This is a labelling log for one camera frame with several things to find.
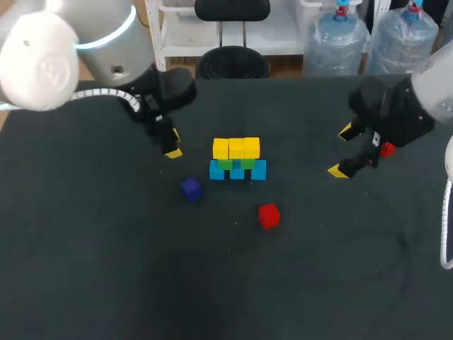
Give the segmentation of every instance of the black table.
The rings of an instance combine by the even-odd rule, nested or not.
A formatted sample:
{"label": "black table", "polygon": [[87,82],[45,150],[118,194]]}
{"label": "black table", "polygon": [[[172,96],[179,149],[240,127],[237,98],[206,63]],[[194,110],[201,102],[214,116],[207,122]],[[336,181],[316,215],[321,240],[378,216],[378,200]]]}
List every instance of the black table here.
{"label": "black table", "polygon": [[[111,98],[15,112],[0,135],[0,339],[437,339],[453,336],[439,265],[438,127],[375,171],[327,168],[358,78],[199,81],[161,156]],[[261,137],[266,182],[211,182],[214,137]],[[204,198],[190,204],[180,180]],[[257,207],[274,202],[279,228]]]}

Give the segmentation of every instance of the white cable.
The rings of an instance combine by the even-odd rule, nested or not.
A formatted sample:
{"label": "white cable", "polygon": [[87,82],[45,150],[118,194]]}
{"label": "white cable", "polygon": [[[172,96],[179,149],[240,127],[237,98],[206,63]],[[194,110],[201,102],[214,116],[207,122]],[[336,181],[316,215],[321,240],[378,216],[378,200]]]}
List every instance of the white cable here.
{"label": "white cable", "polygon": [[[76,101],[82,98],[94,97],[94,96],[114,96],[119,97],[127,101],[135,112],[140,110],[140,102],[129,93],[117,90],[117,89],[89,89],[85,91],[74,92],[69,101]],[[0,111],[14,111],[14,110],[23,110],[18,106],[12,106],[11,104],[1,103],[0,102]]]}
{"label": "white cable", "polygon": [[18,106],[12,106],[11,104],[7,103],[0,103],[0,111],[14,111],[14,110],[21,110]]}
{"label": "white cable", "polygon": [[448,244],[448,208],[450,203],[450,193],[452,191],[452,182],[450,179],[445,186],[444,204],[442,206],[442,233],[440,236],[440,264],[444,269],[453,268],[453,259],[447,262],[447,244]]}

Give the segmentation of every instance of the plastic water bottle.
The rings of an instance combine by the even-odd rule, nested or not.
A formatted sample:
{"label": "plastic water bottle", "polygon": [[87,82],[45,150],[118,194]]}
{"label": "plastic water bottle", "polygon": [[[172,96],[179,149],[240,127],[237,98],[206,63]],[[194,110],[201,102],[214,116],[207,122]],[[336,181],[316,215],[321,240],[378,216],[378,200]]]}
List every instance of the plastic water bottle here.
{"label": "plastic water bottle", "polygon": [[422,3],[411,0],[382,17],[372,34],[365,73],[411,73],[430,56],[439,27],[421,10]]}
{"label": "plastic water bottle", "polygon": [[358,73],[368,31],[362,20],[348,14],[348,7],[349,0],[337,0],[335,13],[324,14],[309,26],[302,71],[304,77]]}

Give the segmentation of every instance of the white shelf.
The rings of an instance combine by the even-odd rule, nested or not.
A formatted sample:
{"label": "white shelf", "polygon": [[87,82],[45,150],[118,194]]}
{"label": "white shelf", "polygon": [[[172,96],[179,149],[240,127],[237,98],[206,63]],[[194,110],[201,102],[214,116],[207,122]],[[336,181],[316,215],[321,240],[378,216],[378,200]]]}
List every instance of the white shelf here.
{"label": "white shelf", "polygon": [[273,6],[264,21],[246,23],[247,47],[262,55],[303,55],[304,43],[293,13],[284,4]]}
{"label": "white shelf", "polygon": [[164,57],[199,57],[220,46],[219,29],[217,29],[217,44],[210,46],[177,46],[173,42],[170,32],[170,30],[166,29],[166,21],[164,20],[162,24],[162,38],[164,43],[161,50]]}

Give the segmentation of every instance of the toy block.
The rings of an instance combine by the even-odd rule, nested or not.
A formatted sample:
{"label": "toy block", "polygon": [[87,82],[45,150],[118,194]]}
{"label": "toy block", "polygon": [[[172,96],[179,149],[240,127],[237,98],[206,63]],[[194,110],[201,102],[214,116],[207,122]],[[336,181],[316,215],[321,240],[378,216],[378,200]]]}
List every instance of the toy block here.
{"label": "toy block", "polygon": [[217,163],[221,170],[233,170],[233,159],[219,159]]}
{"label": "toy block", "polygon": [[230,138],[229,139],[229,158],[230,159],[244,159],[244,143],[243,138]]}
{"label": "toy block", "polygon": [[241,159],[241,169],[243,170],[255,169],[255,159]]}
{"label": "toy block", "polygon": [[229,140],[222,138],[214,138],[212,145],[212,158],[213,159],[228,159],[229,155]]}
{"label": "toy block", "polygon": [[267,172],[267,162],[262,159],[255,161],[255,168],[252,170],[252,179],[256,181],[265,181]]}
{"label": "toy block", "polygon": [[280,223],[280,212],[275,204],[267,204],[260,207],[258,211],[258,219],[264,229],[277,227]]}
{"label": "toy block", "polygon": [[189,178],[181,182],[181,190],[189,202],[196,201],[201,197],[201,186],[196,179]]}
{"label": "toy block", "polygon": [[396,146],[394,146],[390,142],[385,142],[381,146],[380,154],[381,154],[381,157],[383,157],[383,158],[389,158],[395,151],[396,151]]}
{"label": "toy block", "polygon": [[247,137],[243,139],[244,143],[244,158],[258,159],[260,158],[260,138]]}
{"label": "toy block", "polygon": [[233,170],[229,172],[229,179],[245,179],[246,172],[241,169],[241,161],[233,160]]}
{"label": "toy block", "polygon": [[223,181],[225,179],[225,171],[219,168],[217,161],[210,162],[210,179],[213,181]]}

